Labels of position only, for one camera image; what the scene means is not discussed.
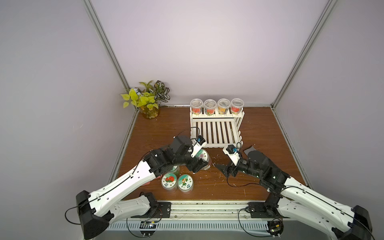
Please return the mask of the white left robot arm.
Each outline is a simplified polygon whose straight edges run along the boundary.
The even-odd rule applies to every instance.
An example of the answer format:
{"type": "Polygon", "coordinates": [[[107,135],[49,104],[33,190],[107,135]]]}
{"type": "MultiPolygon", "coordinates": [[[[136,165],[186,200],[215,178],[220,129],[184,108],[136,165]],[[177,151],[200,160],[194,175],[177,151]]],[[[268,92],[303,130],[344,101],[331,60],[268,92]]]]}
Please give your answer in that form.
{"type": "Polygon", "coordinates": [[[198,136],[176,136],[173,142],[146,153],[135,167],[105,187],[91,193],[76,195],[76,210],[84,239],[91,240],[104,232],[111,223],[131,217],[147,218],[156,212],[158,202],[151,193],[125,201],[124,198],[156,178],[170,172],[175,166],[186,166],[197,173],[208,163],[198,158],[198,152],[207,141],[198,136]]]}

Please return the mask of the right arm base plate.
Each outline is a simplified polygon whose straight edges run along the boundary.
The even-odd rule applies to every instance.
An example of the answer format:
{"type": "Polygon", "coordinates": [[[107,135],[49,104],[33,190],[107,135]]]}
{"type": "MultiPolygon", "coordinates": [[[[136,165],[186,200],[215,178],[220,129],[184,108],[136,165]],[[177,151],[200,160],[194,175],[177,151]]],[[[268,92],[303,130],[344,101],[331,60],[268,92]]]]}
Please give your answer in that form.
{"type": "Polygon", "coordinates": [[[270,218],[280,219],[281,215],[277,210],[277,206],[267,202],[249,202],[248,212],[252,219],[270,218]]]}

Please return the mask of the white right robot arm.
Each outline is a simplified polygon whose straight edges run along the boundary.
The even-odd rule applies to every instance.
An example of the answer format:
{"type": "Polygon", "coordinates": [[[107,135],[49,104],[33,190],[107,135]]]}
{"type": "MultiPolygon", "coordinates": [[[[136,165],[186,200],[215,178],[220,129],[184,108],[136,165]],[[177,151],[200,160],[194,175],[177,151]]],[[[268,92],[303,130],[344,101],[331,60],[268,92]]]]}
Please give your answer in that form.
{"type": "Polygon", "coordinates": [[[235,146],[223,148],[231,162],[217,165],[226,176],[238,172],[259,179],[272,199],[272,210],[280,216],[304,223],[332,240],[373,240],[373,227],[369,212],[359,206],[350,207],[329,199],[281,170],[266,155],[253,147],[243,158],[235,146]]]}

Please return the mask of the clear seed container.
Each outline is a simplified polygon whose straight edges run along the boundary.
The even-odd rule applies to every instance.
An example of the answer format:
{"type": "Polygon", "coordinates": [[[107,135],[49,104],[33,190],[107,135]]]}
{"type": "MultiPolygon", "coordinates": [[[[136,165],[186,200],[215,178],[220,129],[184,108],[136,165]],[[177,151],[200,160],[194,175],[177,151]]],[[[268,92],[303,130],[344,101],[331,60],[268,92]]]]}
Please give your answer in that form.
{"type": "Polygon", "coordinates": [[[225,115],[231,106],[231,102],[228,99],[220,99],[218,100],[217,104],[218,112],[220,115],[225,115]]]}
{"type": "Polygon", "coordinates": [[[231,101],[231,113],[238,115],[242,112],[244,108],[244,101],[239,98],[232,99],[231,101]]]}
{"type": "Polygon", "coordinates": [[[213,99],[207,99],[204,101],[204,110],[207,116],[212,116],[215,114],[217,107],[217,102],[213,99]]]}

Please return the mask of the clear container red seeds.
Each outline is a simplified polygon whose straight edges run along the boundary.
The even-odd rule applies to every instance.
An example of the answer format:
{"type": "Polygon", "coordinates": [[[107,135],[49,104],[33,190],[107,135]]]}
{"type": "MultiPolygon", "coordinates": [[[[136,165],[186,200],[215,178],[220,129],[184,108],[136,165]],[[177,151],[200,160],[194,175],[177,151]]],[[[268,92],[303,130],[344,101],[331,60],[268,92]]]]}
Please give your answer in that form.
{"type": "Polygon", "coordinates": [[[192,99],[190,102],[190,110],[194,115],[199,115],[202,113],[203,101],[201,99],[192,99]]]}

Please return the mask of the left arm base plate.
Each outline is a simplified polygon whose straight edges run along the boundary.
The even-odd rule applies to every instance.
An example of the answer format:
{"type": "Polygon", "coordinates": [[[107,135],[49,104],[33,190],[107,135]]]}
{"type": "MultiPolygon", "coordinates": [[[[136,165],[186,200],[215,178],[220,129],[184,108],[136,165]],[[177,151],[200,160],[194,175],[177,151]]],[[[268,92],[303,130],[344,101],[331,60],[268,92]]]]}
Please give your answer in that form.
{"type": "Polygon", "coordinates": [[[171,202],[159,202],[157,207],[151,207],[145,214],[141,216],[133,216],[132,218],[153,219],[153,218],[170,218],[172,209],[171,202]]]}

